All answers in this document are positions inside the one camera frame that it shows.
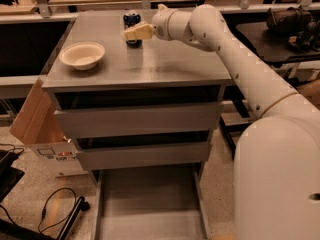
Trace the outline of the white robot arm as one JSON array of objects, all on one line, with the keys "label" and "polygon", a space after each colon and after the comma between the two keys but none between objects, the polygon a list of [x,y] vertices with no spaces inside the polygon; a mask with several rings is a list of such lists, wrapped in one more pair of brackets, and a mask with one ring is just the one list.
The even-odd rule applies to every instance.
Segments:
[{"label": "white robot arm", "polygon": [[159,5],[126,40],[157,37],[214,51],[257,119],[234,158],[235,240],[320,240],[320,110],[230,31],[215,7]]}]

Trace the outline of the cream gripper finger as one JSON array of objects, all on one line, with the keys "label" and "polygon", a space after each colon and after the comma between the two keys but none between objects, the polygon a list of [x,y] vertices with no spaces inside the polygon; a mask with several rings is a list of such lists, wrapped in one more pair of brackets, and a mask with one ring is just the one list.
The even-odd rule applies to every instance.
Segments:
[{"label": "cream gripper finger", "polygon": [[[138,39],[138,40],[147,40],[151,39],[154,35],[154,28],[152,24],[149,23],[138,23],[133,27],[133,35]],[[124,40],[129,40],[130,39],[130,34],[129,30],[124,30],[121,33],[121,37]]]}]

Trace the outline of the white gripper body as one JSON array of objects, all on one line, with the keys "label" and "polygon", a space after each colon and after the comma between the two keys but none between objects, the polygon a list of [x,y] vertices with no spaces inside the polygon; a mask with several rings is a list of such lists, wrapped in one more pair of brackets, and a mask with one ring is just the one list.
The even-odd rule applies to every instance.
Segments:
[{"label": "white gripper body", "polygon": [[169,35],[169,21],[174,12],[174,9],[168,8],[164,4],[158,5],[158,10],[152,17],[152,25],[157,38],[161,40],[171,39]]}]

